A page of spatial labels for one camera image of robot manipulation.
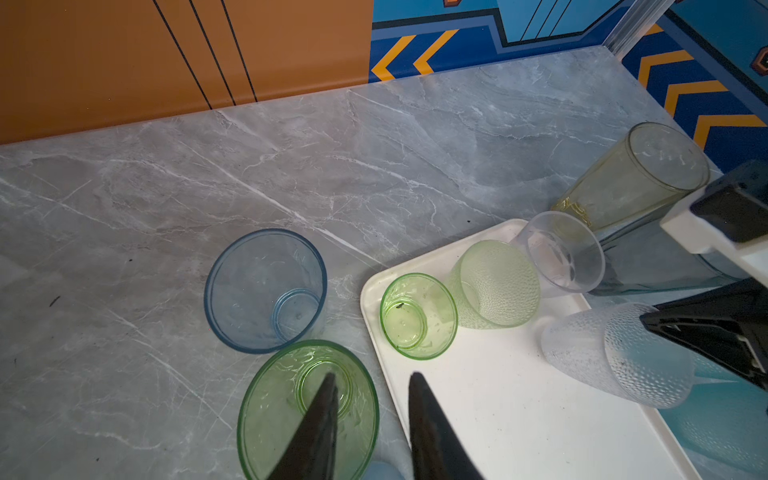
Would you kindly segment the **white rectangular plastic tray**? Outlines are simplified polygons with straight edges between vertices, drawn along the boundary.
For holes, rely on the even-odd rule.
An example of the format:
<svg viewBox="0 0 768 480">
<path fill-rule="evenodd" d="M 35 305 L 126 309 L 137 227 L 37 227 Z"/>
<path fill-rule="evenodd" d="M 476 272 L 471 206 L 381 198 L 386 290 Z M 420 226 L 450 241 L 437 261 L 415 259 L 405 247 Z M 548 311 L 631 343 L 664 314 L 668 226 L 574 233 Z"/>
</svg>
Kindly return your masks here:
<svg viewBox="0 0 768 480">
<path fill-rule="evenodd" d="M 511 219 L 373 275 L 360 308 L 402 426 L 413 373 L 427 380 L 467 455 L 486 479 L 694 479 L 697 471 L 661 414 L 581 383 L 544 359 L 540 331 L 584 311 L 581 295 L 544 300 L 537 316 L 511 329 L 460 328 L 432 360 L 410 359 L 386 339 L 380 303 L 408 273 L 445 279 L 482 240 L 508 241 Z"/>
</svg>

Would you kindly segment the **right aluminium corner post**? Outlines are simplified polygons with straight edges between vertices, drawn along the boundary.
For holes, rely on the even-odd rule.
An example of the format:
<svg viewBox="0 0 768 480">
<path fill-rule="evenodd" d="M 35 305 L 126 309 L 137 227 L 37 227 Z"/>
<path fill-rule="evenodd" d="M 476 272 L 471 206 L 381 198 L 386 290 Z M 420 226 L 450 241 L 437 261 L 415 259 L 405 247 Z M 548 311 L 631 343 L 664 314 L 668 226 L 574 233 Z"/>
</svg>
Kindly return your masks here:
<svg viewBox="0 0 768 480">
<path fill-rule="evenodd" d="M 633 1 L 603 45 L 622 60 L 674 3 L 674 0 Z"/>
</svg>

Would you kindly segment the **teal cup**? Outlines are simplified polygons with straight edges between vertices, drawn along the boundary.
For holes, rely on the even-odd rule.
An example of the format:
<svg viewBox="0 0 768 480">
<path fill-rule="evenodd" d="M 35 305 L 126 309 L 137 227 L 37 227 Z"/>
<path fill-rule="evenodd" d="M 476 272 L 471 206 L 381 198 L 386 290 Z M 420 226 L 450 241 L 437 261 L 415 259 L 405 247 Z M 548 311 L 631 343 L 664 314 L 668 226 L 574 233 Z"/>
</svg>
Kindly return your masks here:
<svg viewBox="0 0 768 480">
<path fill-rule="evenodd" d="M 661 416 L 704 479 L 767 477 L 767 392 L 695 354 L 694 386 Z"/>
</svg>

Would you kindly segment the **tall grey-blue cup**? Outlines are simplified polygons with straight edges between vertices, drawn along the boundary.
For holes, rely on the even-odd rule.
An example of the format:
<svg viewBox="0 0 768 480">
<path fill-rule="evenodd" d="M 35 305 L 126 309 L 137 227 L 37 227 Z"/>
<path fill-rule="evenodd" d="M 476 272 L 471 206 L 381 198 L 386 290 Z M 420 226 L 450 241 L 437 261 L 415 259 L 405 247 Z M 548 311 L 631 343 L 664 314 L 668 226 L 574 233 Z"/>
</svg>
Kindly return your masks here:
<svg viewBox="0 0 768 480">
<path fill-rule="evenodd" d="M 318 249 L 298 233 L 269 228 L 239 238 L 220 254 L 205 283 L 203 306 L 222 343 L 265 354 L 317 336 L 327 295 L 328 273 Z"/>
</svg>

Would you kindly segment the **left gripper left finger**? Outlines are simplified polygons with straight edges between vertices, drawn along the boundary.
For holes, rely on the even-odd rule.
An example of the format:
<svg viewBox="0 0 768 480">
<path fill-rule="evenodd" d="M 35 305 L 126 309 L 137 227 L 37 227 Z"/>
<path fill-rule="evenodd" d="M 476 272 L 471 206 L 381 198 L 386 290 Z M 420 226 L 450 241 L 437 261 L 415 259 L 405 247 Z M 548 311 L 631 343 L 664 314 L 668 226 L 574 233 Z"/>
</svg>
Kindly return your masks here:
<svg viewBox="0 0 768 480">
<path fill-rule="evenodd" d="M 328 373 L 269 479 L 332 479 L 337 421 L 336 376 Z"/>
</svg>

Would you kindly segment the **tall green clear cup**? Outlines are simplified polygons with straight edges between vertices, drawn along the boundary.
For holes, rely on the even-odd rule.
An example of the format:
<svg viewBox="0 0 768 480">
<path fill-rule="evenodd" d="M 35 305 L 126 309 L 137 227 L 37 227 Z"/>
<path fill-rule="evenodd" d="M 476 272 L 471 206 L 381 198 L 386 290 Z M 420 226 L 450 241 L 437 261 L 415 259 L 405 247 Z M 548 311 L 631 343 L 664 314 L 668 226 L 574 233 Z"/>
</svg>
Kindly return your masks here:
<svg viewBox="0 0 768 480">
<path fill-rule="evenodd" d="M 377 441 L 380 409 L 373 380 L 350 350 L 327 340 L 294 343 L 258 371 L 241 404 L 237 446 L 248 479 L 265 479 L 288 448 L 326 374 L 339 394 L 334 477 L 360 479 Z"/>
</svg>

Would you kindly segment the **amber yellow cup right back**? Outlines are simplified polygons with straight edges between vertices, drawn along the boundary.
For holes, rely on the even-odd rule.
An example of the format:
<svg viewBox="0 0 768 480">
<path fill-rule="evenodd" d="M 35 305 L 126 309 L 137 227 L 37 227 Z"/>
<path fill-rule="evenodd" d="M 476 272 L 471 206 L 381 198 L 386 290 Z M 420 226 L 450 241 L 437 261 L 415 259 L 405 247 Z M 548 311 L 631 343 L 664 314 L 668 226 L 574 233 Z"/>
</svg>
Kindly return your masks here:
<svg viewBox="0 0 768 480">
<path fill-rule="evenodd" d="M 675 203 L 707 185 L 710 162 L 685 133 L 643 122 L 600 157 L 552 206 L 593 232 Z"/>
</svg>

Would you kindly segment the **dark smoke grey cup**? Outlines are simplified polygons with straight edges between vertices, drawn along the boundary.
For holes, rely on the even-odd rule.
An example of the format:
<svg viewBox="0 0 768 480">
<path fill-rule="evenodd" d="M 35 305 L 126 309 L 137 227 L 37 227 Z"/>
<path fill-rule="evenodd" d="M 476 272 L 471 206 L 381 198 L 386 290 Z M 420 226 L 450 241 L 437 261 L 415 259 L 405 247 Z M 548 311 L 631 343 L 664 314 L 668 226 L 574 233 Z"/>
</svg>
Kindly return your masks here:
<svg viewBox="0 0 768 480">
<path fill-rule="evenodd" d="M 747 279 L 749 274 L 713 251 L 688 252 L 648 215 L 601 241 L 605 273 L 594 295 L 616 296 L 704 289 Z"/>
</svg>

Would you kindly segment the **clear dotted textured cup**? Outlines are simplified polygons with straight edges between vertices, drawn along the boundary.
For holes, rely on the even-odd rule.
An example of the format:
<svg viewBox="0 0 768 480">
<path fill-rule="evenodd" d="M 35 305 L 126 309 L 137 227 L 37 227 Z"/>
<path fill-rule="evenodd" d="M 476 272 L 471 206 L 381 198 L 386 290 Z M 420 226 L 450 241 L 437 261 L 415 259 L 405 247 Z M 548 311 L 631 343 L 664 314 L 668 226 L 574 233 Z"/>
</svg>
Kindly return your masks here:
<svg viewBox="0 0 768 480">
<path fill-rule="evenodd" d="M 682 404 L 694 385 L 692 353 L 646 330 L 656 308 L 624 303 L 550 322 L 540 345 L 548 363 L 614 396 L 656 409 Z"/>
</svg>

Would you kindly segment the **tall blue clear cup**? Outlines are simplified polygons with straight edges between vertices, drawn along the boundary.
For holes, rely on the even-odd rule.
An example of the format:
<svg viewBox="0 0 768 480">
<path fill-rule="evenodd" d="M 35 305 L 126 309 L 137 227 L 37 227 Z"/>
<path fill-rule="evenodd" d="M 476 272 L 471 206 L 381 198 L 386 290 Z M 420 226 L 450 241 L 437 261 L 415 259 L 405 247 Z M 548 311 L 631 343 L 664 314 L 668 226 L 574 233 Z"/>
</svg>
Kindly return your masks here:
<svg viewBox="0 0 768 480">
<path fill-rule="evenodd" d="M 361 480 L 404 480 L 403 474 L 392 464 L 374 460 L 363 473 Z"/>
</svg>

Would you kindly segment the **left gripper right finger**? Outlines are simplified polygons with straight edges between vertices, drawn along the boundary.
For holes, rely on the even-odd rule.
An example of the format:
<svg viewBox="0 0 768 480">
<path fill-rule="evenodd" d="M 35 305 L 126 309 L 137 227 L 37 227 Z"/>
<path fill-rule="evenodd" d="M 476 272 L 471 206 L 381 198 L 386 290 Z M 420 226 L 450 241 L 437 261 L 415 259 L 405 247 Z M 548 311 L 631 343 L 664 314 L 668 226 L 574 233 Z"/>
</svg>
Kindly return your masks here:
<svg viewBox="0 0 768 480">
<path fill-rule="evenodd" d="M 420 372 L 409 380 L 408 418 L 415 479 L 482 479 Z"/>
</svg>

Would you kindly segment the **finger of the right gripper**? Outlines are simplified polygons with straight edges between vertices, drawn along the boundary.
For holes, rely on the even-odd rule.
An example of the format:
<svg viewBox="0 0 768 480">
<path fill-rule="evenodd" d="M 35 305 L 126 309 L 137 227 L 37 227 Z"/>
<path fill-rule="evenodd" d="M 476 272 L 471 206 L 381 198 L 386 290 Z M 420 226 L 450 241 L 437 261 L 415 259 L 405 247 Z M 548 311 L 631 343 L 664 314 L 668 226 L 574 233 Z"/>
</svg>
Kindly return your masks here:
<svg viewBox="0 0 768 480">
<path fill-rule="evenodd" d="M 759 281 L 659 304 L 640 321 L 647 331 L 767 388 L 767 287 Z"/>
</svg>

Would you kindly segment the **green dotted textured cup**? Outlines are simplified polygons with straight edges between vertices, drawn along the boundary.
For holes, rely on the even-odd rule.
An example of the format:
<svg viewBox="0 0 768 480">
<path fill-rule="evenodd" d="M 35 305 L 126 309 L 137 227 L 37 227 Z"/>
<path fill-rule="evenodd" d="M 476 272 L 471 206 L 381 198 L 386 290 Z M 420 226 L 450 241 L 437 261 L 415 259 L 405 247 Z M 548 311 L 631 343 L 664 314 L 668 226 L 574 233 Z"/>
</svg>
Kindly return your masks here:
<svg viewBox="0 0 768 480">
<path fill-rule="evenodd" d="M 496 240 L 472 245 L 450 271 L 446 286 L 459 325 L 469 329 L 521 326 L 535 316 L 541 300 L 538 275 L 528 257 Z"/>
</svg>

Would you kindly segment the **small green clear glass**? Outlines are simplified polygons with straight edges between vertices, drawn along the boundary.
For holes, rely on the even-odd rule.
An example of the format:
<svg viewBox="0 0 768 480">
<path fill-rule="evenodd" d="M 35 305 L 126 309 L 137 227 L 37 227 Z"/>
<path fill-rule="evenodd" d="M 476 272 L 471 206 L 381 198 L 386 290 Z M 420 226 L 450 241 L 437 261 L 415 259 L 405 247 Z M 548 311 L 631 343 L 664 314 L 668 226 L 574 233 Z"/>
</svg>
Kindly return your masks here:
<svg viewBox="0 0 768 480">
<path fill-rule="evenodd" d="M 442 355 L 459 327 L 453 296 L 442 282 L 424 273 L 395 279 L 384 292 L 379 316 L 389 344 L 401 355 L 419 361 Z"/>
</svg>

